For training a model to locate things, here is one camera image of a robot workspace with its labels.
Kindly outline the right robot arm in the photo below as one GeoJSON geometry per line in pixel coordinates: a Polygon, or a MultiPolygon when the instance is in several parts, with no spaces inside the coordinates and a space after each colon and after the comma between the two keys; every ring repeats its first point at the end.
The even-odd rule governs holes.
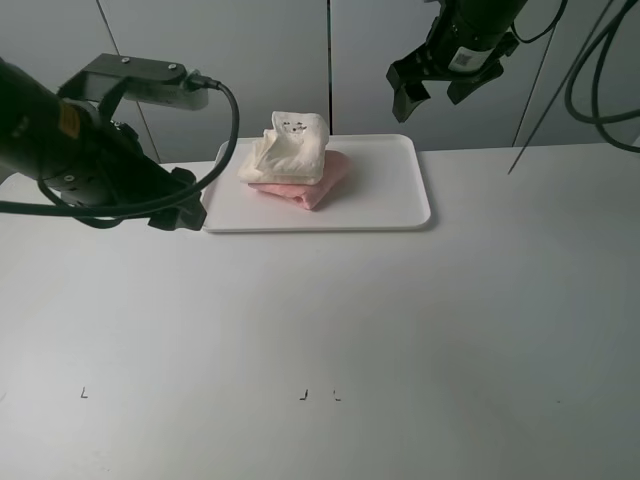
{"type": "Polygon", "coordinates": [[[513,0],[445,0],[424,43],[391,64],[392,112],[400,123],[430,98],[424,83],[448,84],[457,105],[503,72],[501,58],[519,45],[509,31],[525,3],[513,0]]]}

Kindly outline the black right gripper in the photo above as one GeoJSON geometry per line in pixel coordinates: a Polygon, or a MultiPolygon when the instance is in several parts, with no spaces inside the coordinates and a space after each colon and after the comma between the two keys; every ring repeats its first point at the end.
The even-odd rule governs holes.
{"type": "Polygon", "coordinates": [[[450,101],[459,104],[499,78],[501,59],[518,46],[509,32],[517,15],[518,3],[511,0],[442,1],[425,42],[387,72],[395,119],[406,122],[430,99],[425,81],[447,82],[450,101]]]}

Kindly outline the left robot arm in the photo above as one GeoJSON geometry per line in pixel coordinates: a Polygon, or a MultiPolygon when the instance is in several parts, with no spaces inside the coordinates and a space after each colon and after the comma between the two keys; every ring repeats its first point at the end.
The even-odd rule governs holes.
{"type": "Polygon", "coordinates": [[[149,158],[131,126],[113,119],[124,99],[198,110],[208,95],[181,64],[103,53],[52,92],[1,64],[1,164],[35,180],[56,206],[124,207],[196,182],[149,158]]]}

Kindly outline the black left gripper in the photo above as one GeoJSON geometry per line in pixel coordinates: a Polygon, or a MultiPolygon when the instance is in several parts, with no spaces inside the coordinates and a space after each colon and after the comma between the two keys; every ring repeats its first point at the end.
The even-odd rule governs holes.
{"type": "Polygon", "coordinates": [[[201,194],[145,211],[142,203],[178,194],[193,186],[190,171],[167,171],[146,156],[138,134],[127,124],[95,119],[61,119],[59,130],[74,148],[63,158],[68,167],[59,174],[60,203],[74,208],[127,208],[125,214],[86,214],[81,220],[95,228],[112,228],[125,219],[146,218],[164,231],[198,231],[206,217],[201,194]]]}

